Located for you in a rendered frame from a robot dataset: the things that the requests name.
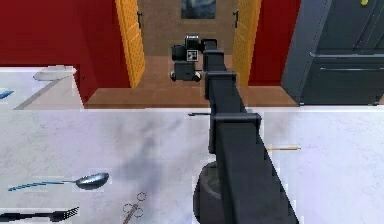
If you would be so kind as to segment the orange room door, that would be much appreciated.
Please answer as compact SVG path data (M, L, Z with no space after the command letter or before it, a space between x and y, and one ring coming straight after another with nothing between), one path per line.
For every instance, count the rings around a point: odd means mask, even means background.
M238 0L239 20L235 28L232 66L238 83L247 86L262 0Z
M137 0L115 0L130 86L136 88L145 70Z

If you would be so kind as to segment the white plate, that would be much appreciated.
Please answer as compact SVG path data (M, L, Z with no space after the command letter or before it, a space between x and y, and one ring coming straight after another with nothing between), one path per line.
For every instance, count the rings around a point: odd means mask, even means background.
M55 81L66 78L76 73L73 66L55 65L48 66L37 72L33 78L37 81Z

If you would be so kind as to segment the dark framed wall picture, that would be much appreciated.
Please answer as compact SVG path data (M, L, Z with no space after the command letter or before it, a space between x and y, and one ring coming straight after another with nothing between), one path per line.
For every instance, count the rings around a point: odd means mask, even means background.
M181 0L182 19L214 19L216 0Z

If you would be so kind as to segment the blue-handled metal spoon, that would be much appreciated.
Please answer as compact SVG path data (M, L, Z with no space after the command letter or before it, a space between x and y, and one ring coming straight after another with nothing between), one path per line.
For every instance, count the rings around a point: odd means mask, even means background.
M81 177L77 180L43 181L43 182L22 184L18 186L9 187L8 192L26 189L30 187L47 186L47 185L63 185L63 184L75 184L78 188L82 190L95 190L104 186L107 183L108 179L109 179L108 173L96 173L96 174Z

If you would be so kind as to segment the dark grey refrigerator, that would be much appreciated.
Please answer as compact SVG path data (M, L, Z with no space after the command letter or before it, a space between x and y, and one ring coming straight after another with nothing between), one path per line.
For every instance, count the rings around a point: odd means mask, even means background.
M384 0L302 0L281 87L299 105L378 105L384 58L313 58L315 54L384 54Z

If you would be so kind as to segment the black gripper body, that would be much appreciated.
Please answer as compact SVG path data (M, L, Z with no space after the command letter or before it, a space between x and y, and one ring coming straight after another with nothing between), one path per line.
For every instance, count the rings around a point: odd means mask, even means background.
M187 60L187 50L184 45L173 45L172 61L174 62L173 71L177 75L177 80L195 81L195 63Z

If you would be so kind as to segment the thin wooden stick utensil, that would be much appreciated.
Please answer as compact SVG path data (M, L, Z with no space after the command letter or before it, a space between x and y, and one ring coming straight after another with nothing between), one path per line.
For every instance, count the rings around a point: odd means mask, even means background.
M266 147L266 150L269 150L269 151L273 151L273 150L277 150L277 151L281 151L281 150L288 150L288 151L294 151L294 150L299 150L301 149L301 147L299 146L267 146Z

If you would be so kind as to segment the black fork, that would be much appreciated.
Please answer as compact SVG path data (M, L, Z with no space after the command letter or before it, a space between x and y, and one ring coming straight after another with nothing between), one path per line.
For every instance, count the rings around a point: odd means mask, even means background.
M60 222L72 216L75 216L79 211L78 207L66 211L54 211L49 213L3 213L0 214L0 222L11 222L29 218L49 218L51 222Z

